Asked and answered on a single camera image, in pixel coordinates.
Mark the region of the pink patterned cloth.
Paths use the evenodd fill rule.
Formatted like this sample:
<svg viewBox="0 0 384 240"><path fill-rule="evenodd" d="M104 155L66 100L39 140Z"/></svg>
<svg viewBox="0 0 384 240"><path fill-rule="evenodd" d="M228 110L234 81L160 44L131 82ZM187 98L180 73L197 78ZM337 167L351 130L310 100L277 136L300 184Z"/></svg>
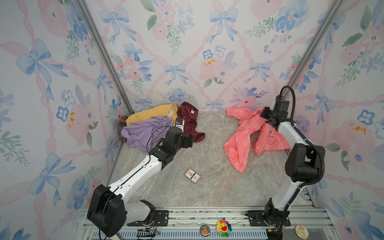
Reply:
<svg viewBox="0 0 384 240"><path fill-rule="evenodd" d="M223 145L232 166L242 173L248 164L250 150L257 156L263 152L287 150L289 143L267 119L261 117L263 107L251 110L245 107L227 109L228 117L235 117L239 127L235 134Z"/></svg>

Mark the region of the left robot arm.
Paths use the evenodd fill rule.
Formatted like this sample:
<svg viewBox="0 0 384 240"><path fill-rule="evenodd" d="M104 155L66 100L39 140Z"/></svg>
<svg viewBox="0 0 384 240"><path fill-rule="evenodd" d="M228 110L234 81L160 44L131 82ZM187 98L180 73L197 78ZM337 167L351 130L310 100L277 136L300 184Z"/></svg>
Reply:
<svg viewBox="0 0 384 240"><path fill-rule="evenodd" d="M156 207L146 200L130 204L131 196L152 176L164 169L181 148L193 146L193 136L178 127L168 127L165 138L153 147L133 170L109 186L99 185L93 192L87 218L107 238L127 224L153 225Z"/></svg>

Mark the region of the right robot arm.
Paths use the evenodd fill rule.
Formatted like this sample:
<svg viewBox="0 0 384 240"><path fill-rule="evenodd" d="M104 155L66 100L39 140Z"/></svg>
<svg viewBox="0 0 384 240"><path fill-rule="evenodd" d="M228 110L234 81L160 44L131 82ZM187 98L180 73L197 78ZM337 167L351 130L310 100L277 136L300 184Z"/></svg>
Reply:
<svg viewBox="0 0 384 240"><path fill-rule="evenodd" d="M262 110L261 117L280 133L288 142L291 152L285 163L287 179L265 206L261 214L268 226L281 227L289 215L289 208L301 190L318 183L325 172L325 149L312 143L287 118L287 111L274 111L268 107Z"/></svg>

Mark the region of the mustard yellow cloth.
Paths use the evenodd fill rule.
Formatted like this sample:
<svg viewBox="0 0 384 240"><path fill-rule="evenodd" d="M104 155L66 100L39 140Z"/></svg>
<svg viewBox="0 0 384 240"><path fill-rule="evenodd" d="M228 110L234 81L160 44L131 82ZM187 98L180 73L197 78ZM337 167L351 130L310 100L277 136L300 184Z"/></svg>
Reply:
<svg viewBox="0 0 384 240"><path fill-rule="evenodd" d="M174 122L177 118L178 107L176 104L160 105L149 110L144 110L129 116L126 119L126 125L149 120L152 117L168 117Z"/></svg>

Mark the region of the maroon cloth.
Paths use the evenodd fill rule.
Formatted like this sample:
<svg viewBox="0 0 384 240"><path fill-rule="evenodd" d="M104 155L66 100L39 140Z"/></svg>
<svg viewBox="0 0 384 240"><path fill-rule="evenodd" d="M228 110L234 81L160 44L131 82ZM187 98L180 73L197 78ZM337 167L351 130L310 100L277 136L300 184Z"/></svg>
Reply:
<svg viewBox="0 0 384 240"><path fill-rule="evenodd" d="M194 143L199 143L206 137L205 133L196 131L198 113L199 110L188 102L183 102L177 111L178 118L184 120L184 133L192 135Z"/></svg>

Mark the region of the lavender purple cloth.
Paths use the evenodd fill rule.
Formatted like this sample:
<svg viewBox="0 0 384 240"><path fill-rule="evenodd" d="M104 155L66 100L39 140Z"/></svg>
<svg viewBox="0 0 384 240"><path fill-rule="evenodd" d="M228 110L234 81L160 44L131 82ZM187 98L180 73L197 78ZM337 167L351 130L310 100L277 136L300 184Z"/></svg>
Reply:
<svg viewBox="0 0 384 240"><path fill-rule="evenodd" d="M128 147L147 152L152 144L163 138L173 125L174 121L167 116L152 117L123 127L121 135L127 140Z"/></svg>

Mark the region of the brown plaid cloth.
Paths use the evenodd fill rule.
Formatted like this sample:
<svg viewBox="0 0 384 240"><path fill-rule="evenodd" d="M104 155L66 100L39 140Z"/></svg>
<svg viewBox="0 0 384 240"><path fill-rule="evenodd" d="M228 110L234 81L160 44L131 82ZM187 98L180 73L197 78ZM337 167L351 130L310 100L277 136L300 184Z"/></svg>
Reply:
<svg viewBox="0 0 384 240"><path fill-rule="evenodd" d="M127 120L127 116L121 116L120 119L119 119L119 122L118 122L118 126L119 126L119 130L118 130L119 139L122 142L124 142L124 143L127 142L127 139L122 135L122 130L123 130L124 127L127 126L126 120Z"/></svg>

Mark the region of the small framed picture card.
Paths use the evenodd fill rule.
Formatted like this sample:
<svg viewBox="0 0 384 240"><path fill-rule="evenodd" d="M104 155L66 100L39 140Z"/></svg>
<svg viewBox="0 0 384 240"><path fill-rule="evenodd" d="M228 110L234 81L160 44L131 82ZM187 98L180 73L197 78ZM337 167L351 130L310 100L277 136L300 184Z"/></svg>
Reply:
<svg viewBox="0 0 384 240"><path fill-rule="evenodd" d="M195 170L192 168L189 168L185 174L184 177L187 178L189 181L191 181L193 184L197 185L198 182L201 180L202 176L198 174Z"/></svg>

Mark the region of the oval orange badge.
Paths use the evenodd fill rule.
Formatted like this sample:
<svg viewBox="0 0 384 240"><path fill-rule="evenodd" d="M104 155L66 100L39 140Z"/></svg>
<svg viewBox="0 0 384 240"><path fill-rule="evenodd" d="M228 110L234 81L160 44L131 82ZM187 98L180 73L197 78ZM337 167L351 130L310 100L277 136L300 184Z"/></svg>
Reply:
<svg viewBox="0 0 384 240"><path fill-rule="evenodd" d="M211 233L211 230L207 224L202 224L200 226L200 234L202 237L208 237L210 233Z"/></svg>

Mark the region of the rainbow smiling flower toy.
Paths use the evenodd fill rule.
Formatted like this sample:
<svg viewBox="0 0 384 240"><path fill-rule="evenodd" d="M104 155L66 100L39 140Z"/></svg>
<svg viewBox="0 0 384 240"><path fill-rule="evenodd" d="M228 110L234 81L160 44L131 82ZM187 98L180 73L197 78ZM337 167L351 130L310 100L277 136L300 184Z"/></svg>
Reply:
<svg viewBox="0 0 384 240"><path fill-rule="evenodd" d="M227 220L222 219L217 222L216 231L218 232L220 237L227 238L232 233L232 226Z"/></svg>

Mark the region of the round beige coaster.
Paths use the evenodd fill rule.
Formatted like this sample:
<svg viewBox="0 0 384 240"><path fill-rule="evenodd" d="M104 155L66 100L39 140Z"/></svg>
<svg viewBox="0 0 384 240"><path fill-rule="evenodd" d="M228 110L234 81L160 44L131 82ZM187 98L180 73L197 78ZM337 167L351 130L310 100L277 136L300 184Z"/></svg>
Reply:
<svg viewBox="0 0 384 240"><path fill-rule="evenodd" d="M301 240L307 240L309 238L309 231L303 225L295 226L295 233Z"/></svg>

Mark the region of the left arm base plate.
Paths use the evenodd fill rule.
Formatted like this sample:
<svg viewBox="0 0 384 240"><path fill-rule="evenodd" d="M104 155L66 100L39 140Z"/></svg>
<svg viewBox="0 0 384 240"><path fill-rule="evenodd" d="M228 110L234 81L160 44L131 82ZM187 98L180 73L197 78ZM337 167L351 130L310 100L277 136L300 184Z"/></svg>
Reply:
<svg viewBox="0 0 384 240"><path fill-rule="evenodd" d="M128 227L167 227L169 221L168 210L155 210L144 221L127 223Z"/></svg>

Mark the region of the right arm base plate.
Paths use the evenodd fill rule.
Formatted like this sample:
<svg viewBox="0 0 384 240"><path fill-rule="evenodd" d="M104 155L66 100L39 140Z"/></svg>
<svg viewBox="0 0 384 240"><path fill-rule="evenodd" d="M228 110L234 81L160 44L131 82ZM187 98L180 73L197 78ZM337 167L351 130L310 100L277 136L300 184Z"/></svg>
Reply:
<svg viewBox="0 0 384 240"><path fill-rule="evenodd" d="M272 211L247 211L245 216L248 217L251 227L271 227L276 228L280 225L283 212Z"/></svg>

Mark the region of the aluminium rail frame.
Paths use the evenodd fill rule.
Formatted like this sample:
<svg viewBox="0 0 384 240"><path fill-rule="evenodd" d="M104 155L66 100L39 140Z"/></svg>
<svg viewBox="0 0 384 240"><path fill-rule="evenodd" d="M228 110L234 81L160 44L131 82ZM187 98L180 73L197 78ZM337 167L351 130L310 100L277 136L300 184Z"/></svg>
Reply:
<svg viewBox="0 0 384 240"><path fill-rule="evenodd" d="M324 208L316 206L308 189L300 194L303 204L293 204L288 217L288 226L283 228L284 240L298 240L296 225L303 225L309 231L310 240L339 240L341 237L332 224ZM167 227L128 227L123 226L112 237L113 240L222 240L216 231L219 220L225 219L232 226L229 240L270 240L270 227L251 227L247 211L262 211L263 207L190 207L167 208ZM211 233L202 237L200 226L207 224Z"/></svg>

